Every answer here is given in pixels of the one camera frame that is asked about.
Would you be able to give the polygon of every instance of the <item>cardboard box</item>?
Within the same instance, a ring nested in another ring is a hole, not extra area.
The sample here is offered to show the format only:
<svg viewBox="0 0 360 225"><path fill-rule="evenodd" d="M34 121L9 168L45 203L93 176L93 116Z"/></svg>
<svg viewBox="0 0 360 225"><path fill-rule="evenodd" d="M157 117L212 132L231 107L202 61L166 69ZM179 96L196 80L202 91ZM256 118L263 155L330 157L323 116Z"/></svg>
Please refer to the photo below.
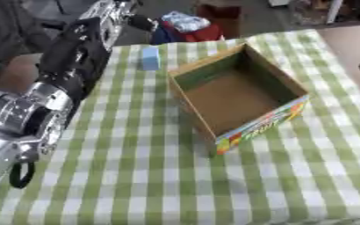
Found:
<svg viewBox="0 0 360 225"><path fill-rule="evenodd" d="M246 44L170 71L168 79L213 154L292 119L308 100L298 83Z"/></svg>

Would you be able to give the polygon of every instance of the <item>gingham tablecloth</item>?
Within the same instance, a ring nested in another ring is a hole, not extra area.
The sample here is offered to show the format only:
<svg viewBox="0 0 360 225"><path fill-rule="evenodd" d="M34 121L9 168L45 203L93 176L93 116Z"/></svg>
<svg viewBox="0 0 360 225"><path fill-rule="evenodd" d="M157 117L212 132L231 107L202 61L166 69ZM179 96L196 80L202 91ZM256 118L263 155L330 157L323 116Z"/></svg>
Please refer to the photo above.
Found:
<svg viewBox="0 0 360 225"><path fill-rule="evenodd" d="M162 70L242 41L160 46ZM300 117L206 157L143 46L116 47L33 182L0 183L0 224L360 224L359 88L316 31L248 42L311 92Z"/></svg>

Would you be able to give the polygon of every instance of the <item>floor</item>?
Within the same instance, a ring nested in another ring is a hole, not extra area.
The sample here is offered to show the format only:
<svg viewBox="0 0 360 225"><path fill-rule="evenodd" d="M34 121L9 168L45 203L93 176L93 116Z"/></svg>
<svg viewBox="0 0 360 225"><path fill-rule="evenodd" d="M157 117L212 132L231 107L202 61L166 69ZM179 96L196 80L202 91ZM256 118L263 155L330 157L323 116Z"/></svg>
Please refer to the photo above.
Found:
<svg viewBox="0 0 360 225"><path fill-rule="evenodd" d="M55 0L24 0L25 8L33 15L40 18L58 18L67 22L77 19L90 5L97 0L60 0L66 15L60 14ZM140 8L142 13L151 18L159 18L161 15L176 10L192 14L193 0L144 0L145 5ZM271 8L267 0L243 1L243 13L241 15L241 36L251 36L258 33L283 32L307 27L295 25L287 7ZM359 22L337 24L357 25ZM147 35L144 32L127 27L118 40L118 45L146 44Z"/></svg>

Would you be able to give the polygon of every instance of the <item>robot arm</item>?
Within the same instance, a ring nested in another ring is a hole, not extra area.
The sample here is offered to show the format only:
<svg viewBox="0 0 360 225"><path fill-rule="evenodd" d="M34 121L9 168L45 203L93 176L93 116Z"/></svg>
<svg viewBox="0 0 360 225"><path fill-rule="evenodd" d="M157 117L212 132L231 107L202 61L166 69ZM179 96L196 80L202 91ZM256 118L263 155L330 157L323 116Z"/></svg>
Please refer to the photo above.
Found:
<svg viewBox="0 0 360 225"><path fill-rule="evenodd" d="M125 23L134 23L135 0L101 0L69 25L40 60L39 78L23 96L0 91L0 177L24 188L34 163L50 156L82 100L102 76ZM152 31L145 19L142 28ZM21 178L23 163L28 172Z"/></svg>

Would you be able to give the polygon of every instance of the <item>white object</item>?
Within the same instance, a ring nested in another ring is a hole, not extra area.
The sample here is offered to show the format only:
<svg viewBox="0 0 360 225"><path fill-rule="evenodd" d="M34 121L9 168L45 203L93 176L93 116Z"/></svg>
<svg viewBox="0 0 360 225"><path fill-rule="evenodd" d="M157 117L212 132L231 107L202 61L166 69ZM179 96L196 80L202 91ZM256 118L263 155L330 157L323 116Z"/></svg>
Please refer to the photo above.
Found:
<svg viewBox="0 0 360 225"><path fill-rule="evenodd" d="M269 0L271 6L287 5L291 0Z"/></svg>
<svg viewBox="0 0 360 225"><path fill-rule="evenodd" d="M179 11L162 16L162 20L169 22L181 33L195 32L210 25L210 21L205 18L193 17Z"/></svg>
<svg viewBox="0 0 360 225"><path fill-rule="evenodd" d="M330 10L328 14L328 21L327 24L332 24L335 22L335 18L337 17L338 11L342 7L343 0L333 0L332 4L330 5Z"/></svg>

